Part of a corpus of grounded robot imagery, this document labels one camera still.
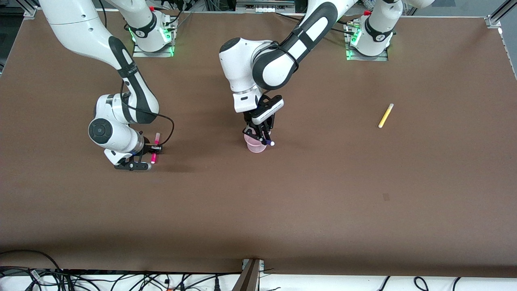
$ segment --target pink marker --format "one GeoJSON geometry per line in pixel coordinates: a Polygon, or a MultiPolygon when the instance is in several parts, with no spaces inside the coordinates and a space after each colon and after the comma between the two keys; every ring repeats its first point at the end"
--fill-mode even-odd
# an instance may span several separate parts
{"type": "MultiPolygon", "coordinates": [[[[160,133],[156,133],[156,137],[155,137],[155,144],[159,144],[160,143],[160,133]]],[[[151,164],[155,164],[156,163],[156,157],[158,155],[156,153],[153,153],[151,155],[151,164]]]]}

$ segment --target yellow marker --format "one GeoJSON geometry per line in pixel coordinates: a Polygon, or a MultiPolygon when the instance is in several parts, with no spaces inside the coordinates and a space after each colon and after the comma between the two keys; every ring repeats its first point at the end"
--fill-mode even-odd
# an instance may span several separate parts
{"type": "Polygon", "coordinates": [[[379,128],[383,128],[384,123],[386,122],[386,119],[388,118],[389,113],[391,112],[391,109],[393,108],[393,103],[391,103],[388,106],[388,109],[386,109],[386,112],[384,113],[383,118],[381,119],[381,122],[379,122],[379,128]]]}

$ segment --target mounting plate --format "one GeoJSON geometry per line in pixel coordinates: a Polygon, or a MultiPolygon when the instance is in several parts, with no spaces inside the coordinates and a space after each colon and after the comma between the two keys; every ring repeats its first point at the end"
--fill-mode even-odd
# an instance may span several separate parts
{"type": "MultiPolygon", "coordinates": [[[[343,28],[345,31],[352,31],[348,25],[343,24],[343,28]]],[[[388,49],[384,49],[380,55],[377,56],[367,56],[360,53],[356,48],[350,45],[352,41],[352,36],[349,34],[344,34],[345,36],[345,49],[346,49],[346,59],[352,61],[374,61],[374,62],[386,62],[388,61],[388,49]]]]}
{"type": "Polygon", "coordinates": [[[178,20],[176,19],[173,23],[170,24],[170,27],[173,27],[174,30],[170,32],[171,42],[167,43],[161,50],[155,52],[146,52],[138,47],[137,44],[134,45],[133,57],[172,57],[174,56],[174,46],[176,44],[176,32],[178,27],[178,20]]]}

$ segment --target green status light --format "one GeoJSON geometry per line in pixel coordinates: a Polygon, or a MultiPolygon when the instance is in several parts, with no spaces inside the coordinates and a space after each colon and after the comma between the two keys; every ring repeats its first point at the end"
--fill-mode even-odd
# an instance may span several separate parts
{"type": "Polygon", "coordinates": [[[356,33],[352,36],[352,45],[356,46],[359,41],[359,37],[361,37],[361,29],[357,29],[356,33]]]}

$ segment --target black cable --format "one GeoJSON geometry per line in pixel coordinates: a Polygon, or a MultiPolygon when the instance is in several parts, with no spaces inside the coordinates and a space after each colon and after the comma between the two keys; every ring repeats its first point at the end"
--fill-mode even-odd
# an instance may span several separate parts
{"type": "Polygon", "coordinates": [[[298,60],[291,53],[289,53],[285,48],[283,48],[276,40],[272,41],[267,47],[260,49],[258,51],[258,53],[255,55],[255,57],[257,57],[261,52],[263,52],[265,50],[270,50],[270,49],[281,50],[283,53],[285,53],[287,56],[289,56],[291,58],[291,60],[293,60],[294,64],[296,65],[296,68],[294,69],[293,74],[298,70],[298,68],[300,67],[298,60]]]}
{"type": "Polygon", "coordinates": [[[88,289],[88,288],[86,288],[84,286],[81,286],[81,285],[77,285],[75,287],[79,287],[79,288],[85,289],[86,291],[92,291],[91,289],[88,289]]]}
{"type": "Polygon", "coordinates": [[[104,13],[104,27],[108,28],[108,18],[106,17],[106,9],[104,8],[104,4],[102,0],[99,0],[100,7],[102,7],[102,13],[104,13]]]}
{"type": "Polygon", "coordinates": [[[122,275],[120,276],[120,278],[118,278],[117,280],[115,280],[115,282],[113,282],[113,285],[111,286],[111,289],[110,291],[113,291],[113,289],[115,288],[115,285],[118,283],[118,281],[120,280],[123,280],[122,278],[125,277],[126,275],[122,275]]]}
{"type": "Polygon", "coordinates": [[[156,287],[156,288],[158,288],[158,289],[162,290],[162,286],[160,286],[160,285],[158,285],[158,284],[156,284],[156,283],[153,283],[153,281],[152,281],[152,280],[151,280],[151,281],[149,281],[149,284],[151,284],[152,286],[154,286],[154,287],[156,287]]]}
{"type": "MultiPolygon", "coordinates": [[[[122,81],[122,85],[120,86],[120,100],[122,101],[122,103],[124,103],[124,100],[122,99],[122,90],[124,89],[124,81],[122,81]]],[[[168,116],[165,116],[165,115],[161,115],[159,113],[154,113],[154,112],[150,112],[150,111],[146,111],[146,110],[142,110],[142,109],[138,109],[138,108],[134,108],[134,107],[131,107],[129,106],[129,104],[127,103],[124,103],[124,105],[126,105],[128,108],[131,108],[133,110],[136,110],[136,111],[140,111],[142,113],[147,113],[149,115],[153,115],[153,116],[159,116],[159,117],[162,117],[162,118],[165,118],[167,120],[169,120],[171,123],[172,123],[172,129],[171,129],[171,133],[169,133],[169,136],[165,139],[164,142],[158,144],[159,147],[163,146],[166,142],[169,141],[169,139],[171,138],[172,136],[172,133],[174,132],[174,120],[172,120],[170,117],[168,116]]]]}
{"type": "Polygon", "coordinates": [[[181,281],[179,281],[178,285],[177,285],[177,286],[176,286],[176,288],[174,288],[173,290],[178,290],[178,288],[179,288],[180,286],[182,286],[182,284],[184,284],[184,283],[185,283],[185,280],[186,280],[188,277],[190,277],[190,274],[188,274],[188,275],[186,275],[186,276],[185,276],[185,274],[183,274],[183,276],[181,276],[181,281]]]}
{"type": "MultiPolygon", "coordinates": [[[[20,249],[20,250],[10,250],[10,251],[1,252],[1,253],[0,253],[0,256],[1,256],[1,255],[5,255],[5,254],[10,254],[10,253],[35,253],[35,254],[40,254],[40,255],[42,255],[42,256],[44,256],[44,257],[46,257],[47,259],[49,259],[49,260],[52,262],[52,264],[56,267],[56,269],[61,270],[61,268],[60,268],[60,267],[59,267],[59,265],[56,263],[56,261],[55,261],[51,256],[47,255],[47,254],[46,254],[46,253],[44,253],[44,252],[35,251],[35,250],[20,249]]],[[[69,290],[73,291],[74,289],[73,289],[73,286],[72,286],[72,282],[71,282],[70,276],[63,275],[63,277],[66,279],[66,281],[67,281],[67,283],[68,283],[68,288],[69,288],[69,290]]],[[[63,278],[61,278],[61,279],[59,279],[59,280],[56,278],[56,280],[57,280],[57,281],[61,281],[61,288],[62,288],[63,290],[65,290],[65,282],[64,282],[63,278]]]]}
{"type": "Polygon", "coordinates": [[[207,280],[214,279],[215,277],[220,277],[220,276],[225,276],[225,275],[232,275],[232,274],[241,274],[241,272],[232,272],[232,273],[224,273],[224,274],[215,274],[215,275],[213,275],[213,276],[211,276],[211,277],[201,279],[201,280],[199,280],[199,281],[195,282],[194,284],[191,284],[191,285],[187,286],[187,288],[185,288],[185,289],[190,289],[190,288],[192,288],[192,287],[194,287],[194,286],[196,286],[196,285],[198,285],[198,284],[200,284],[200,283],[203,283],[203,282],[205,282],[205,281],[207,281],[207,280]]]}
{"type": "Polygon", "coordinates": [[[158,282],[158,280],[156,280],[156,277],[158,277],[159,275],[160,275],[160,274],[158,274],[158,275],[156,275],[156,276],[154,276],[154,277],[152,277],[152,278],[149,276],[149,280],[148,280],[148,281],[144,281],[144,282],[142,283],[142,285],[140,286],[139,291],[142,291],[142,290],[144,289],[145,285],[147,285],[147,284],[152,284],[152,285],[154,285],[154,286],[156,286],[156,287],[160,288],[160,286],[158,286],[158,285],[156,285],[156,284],[154,284],[154,283],[153,283],[153,281],[158,282]]]}
{"type": "Polygon", "coordinates": [[[383,285],[381,286],[379,291],[383,291],[384,290],[384,287],[386,287],[386,283],[388,283],[388,280],[390,279],[390,277],[391,276],[386,276],[386,278],[384,279],[383,285]]]}
{"type": "Polygon", "coordinates": [[[88,280],[88,281],[100,281],[100,282],[110,282],[110,283],[113,283],[113,282],[117,282],[117,281],[119,281],[119,280],[125,280],[125,279],[129,279],[129,278],[132,278],[132,277],[135,277],[135,276],[139,276],[139,274],[134,274],[134,275],[131,275],[131,276],[129,276],[129,277],[127,277],[127,278],[124,278],[124,279],[118,278],[118,279],[115,279],[115,280],[106,280],[106,279],[86,279],[86,278],[81,277],[82,275],[72,275],[72,276],[74,276],[74,277],[78,278],[78,279],[75,279],[75,281],[74,281],[74,282],[76,282],[76,281],[80,281],[80,280],[88,280]]]}
{"type": "MultiPolygon", "coordinates": [[[[294,20],[298,20],[298,21],[300,21],[300,20],[302,20],[302,19],[303,19],[303,18],[291,17],[291,16],[289,16],[289,15],[283,15],[282,13],[278,13],[278,12],[275,12],[275,13],[276,13],[276,14],[278,14],[278,15],[280,15],[280,16],[284,16],[284,17],[286,17],[286,18],[294,19],[294,20]]],[[[340,33],[346,33],[346,31],[342,31],[342,30],[339,30],[339,29],[336,29],[336,28],[331,28],[331,30],[333,30],[333,31],[337,31],[337,32],[340,32],[340,33]]]]}
{"type": "Polygon", "coordinates": [[[94,281],[94,280],[92,280],[92,279],[82,278],[82,277],[80,277],[80,275],[78,275],[78,276],[77,276],[77,280],[76,280],[75,282],[77,282],[77,281],[85,281],[85,282],[88,282],[90,285],[92,285],[93,287],[95,287],[95,289],[97,289],[97,291],[101,291],[97,285],[95,285],[94,283],[92,283],[92,282],[94,281]]]}
{"type": "Polygon", "coordinates": [[[17,275],[17,274],[21,274],[21,273],[25,273],[27,274],[27,272],[24,272],[24,271],[18,271],[18,272],[14,272],[14,273],[10,273],[10,274],[4,274],[3,272],[0,272],[0,278],[2,277],[10,277],[10,276],[14,276],[14,275],[17,275]]]}
{"type": "Polygon", "coordinates": [[[141,284],[143,281],[145,281],[145,279],[147,279],[148,277],[150,277],[151,275],[147,274],[147,275],[144,275],[144,277],[138,281],[136,284],[133,285],[133,287],[131,287],[131,289],[129,289],[128,291],[131,291],[133,290],[138,284],[141,284]]]}
{"type": "Polygon", "coordinates": [[[152,281],[158,283],[158,285],[160,285],[161,287],[165,288],[166,290],[169,289],[169,285],[167,284],[167,286],[163,285],[160,281],[156,280],[156,277],[158,277],[160,274],[156,275],[152,281]]]}
{"type": "Polygon", "coordinates": [[[33,273],[31,272],[31,270],[29,268],[26,268],[26,267],[15,267],[15,266],[1,266],[0,268],[7,268],[7,270],[21,270],[21,272],[26,273],[31,278],[31,280],[32,280],[32,282],[29,284],[29,286],[25,289],[26,291],[32,291],[32,289],[34,288],[34,285],[37,285],[40,291],[42,291],[42,289],[41,289],[42,286],[43,287],[55,287],[55,286],[57,286],[58,290],[65,291],[64,283],[63,283],[63,281],[60,280],[59,277],[52,276],[56,280],[56,283],[42,284],[42,283],[40,283],[38,281],[38,278],[33,276],[33,273]]]}
{"type": "Polygon", "coordinates": [[[456,283],[461,279],[461,277],[458,277],[454,279],[454,283],[452,284],[452,291],[456,291],[456,283]]]}
{"type": "Polygon", "coordinates": [[[170,22],[166,22],[165,25],[167,26],[167,25],[173,23],[174,21],[178,20],[178,18],[181,15],[182,12],[183,12],[183,10],[180,10],[178,15],[176,15],[176,17],[174,18],[174,20],[171,20],[170,22]]]}
{"type": "Polygon", "coordinates": [[[422,290],[422,291],[429,291],[429,287],[427,287],[427,283],[425,282],[425,280],[424,280],[422,277],[419,277],[419,276],[414,277],[414,278],[413,278],[413,283],[415,283],[415,286],[416,286],[418,289],[420,289],[420,290],[422,290]],[[417,280],[418,280],[418,279],[420,279],[420,280],[423,282],[423,284],[425,285],[425,289],[422,289],[422,287],[420,287],[420,286],[418,285],[418,283],[417,283],[417,280]]]}

